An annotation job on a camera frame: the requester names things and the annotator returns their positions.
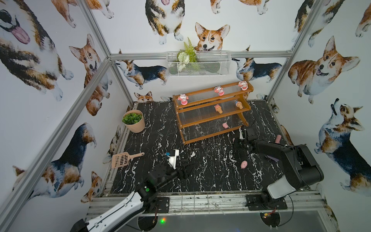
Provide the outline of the blue pink ice cream toy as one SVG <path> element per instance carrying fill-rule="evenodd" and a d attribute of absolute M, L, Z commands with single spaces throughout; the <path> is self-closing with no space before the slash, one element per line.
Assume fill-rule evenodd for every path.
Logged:
<path fill-rule="evenodd" d="M 235 101 L 235 106 L 238 107 L 239 109 L 243 109 L 243 104 L 240 101 Z"/>

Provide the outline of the pink ice cream cone toy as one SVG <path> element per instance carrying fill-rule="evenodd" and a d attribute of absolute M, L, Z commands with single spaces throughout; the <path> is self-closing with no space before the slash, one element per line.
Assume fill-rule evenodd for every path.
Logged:
<path fill-rule="evenodd" d="M 218 112 L 219 114 L 223 113 L 222 107 L 219 104 L 217 104 L 214 108 L 215 108 L 216 112 Z"/>

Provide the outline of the pink white bunny doll figure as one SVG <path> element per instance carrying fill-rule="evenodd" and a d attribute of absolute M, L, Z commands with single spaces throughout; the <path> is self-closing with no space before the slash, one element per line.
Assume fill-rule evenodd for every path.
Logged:
<path fill-rule="evenodd" d="M 242 91 L 246 91 L 248 89 L 248 83 L 246 81 L 240 81 L 238 83 L 238 86 L 239 88 L 242 90 Z"/>

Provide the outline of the pink hooded bunny doll figure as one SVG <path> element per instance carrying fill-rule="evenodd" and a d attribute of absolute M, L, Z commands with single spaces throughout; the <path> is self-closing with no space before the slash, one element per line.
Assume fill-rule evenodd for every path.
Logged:
<path fill-rule="evenodd" d="M 178 97 L 178 101 L 180 101 L 181 105 L 187 105 L 188 99 L 189 97 L 186 94 L 180 94 Z"/>

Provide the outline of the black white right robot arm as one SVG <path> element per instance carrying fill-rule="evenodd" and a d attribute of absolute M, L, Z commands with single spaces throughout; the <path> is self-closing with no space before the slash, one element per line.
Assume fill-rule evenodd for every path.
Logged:
<path fill-rule="evenodd" d="M 234 141 L 234 146 L 247 162 L 246 155 L 254 153 L 278 163 L 283 176 L 262 189 L 259 201 L 273 203 L 304 187 L 323 181 L 324 174 L 319 164 L 306 145 L 282 145 L 276 142 L 258 139 L 255 131 L 248 128 L 245 138 Z"/>

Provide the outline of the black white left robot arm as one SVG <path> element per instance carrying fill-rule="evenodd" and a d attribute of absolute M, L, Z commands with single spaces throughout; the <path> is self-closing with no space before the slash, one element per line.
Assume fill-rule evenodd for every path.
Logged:
<path fill-rule="evenodd" d="M 175 179 L 189 178 L 194 168 L 193 162 L 176 168 L 168 163 L 155 167 L 127 198 L 96 218 L 77 221 L 71 231 L 116 232 L 133 218 L 153 210 L 159 190 Z"/>

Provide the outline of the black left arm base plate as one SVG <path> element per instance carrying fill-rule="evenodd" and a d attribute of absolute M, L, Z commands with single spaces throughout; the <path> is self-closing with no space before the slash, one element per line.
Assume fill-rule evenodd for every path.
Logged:
<path fill-rule="evenodd" d="M 170 206 L 169 197 L 157 197 L 146 207 L 145 214 L 168 213 Z"/>

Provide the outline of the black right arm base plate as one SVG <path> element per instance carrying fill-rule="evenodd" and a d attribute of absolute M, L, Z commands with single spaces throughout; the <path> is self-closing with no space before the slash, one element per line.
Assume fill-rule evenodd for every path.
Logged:
<path fill-rule="evenodd" d="M 286 210 L 288 206 L 284 198 L 273 199 L 266 193 L 261 194 L 247 194 L 246 207 L 250 211 L 263 211 L 263 210 Z"/>

